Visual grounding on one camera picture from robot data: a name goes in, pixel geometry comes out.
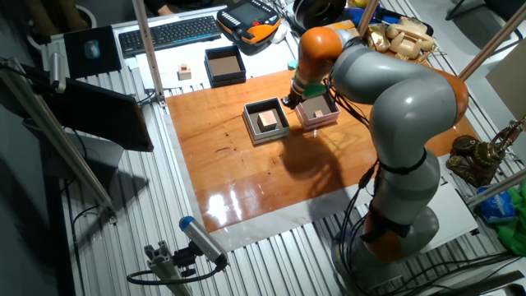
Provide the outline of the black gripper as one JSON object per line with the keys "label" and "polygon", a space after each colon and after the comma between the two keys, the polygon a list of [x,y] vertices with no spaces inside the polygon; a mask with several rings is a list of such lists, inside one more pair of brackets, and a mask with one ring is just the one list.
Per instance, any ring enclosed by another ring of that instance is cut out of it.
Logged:
{"label": "black gripper", "polygon": [[282,104],[291,110],[294,110],[301,102],[304,101],[302,94],[291,91],[286,97],[281,99]]}

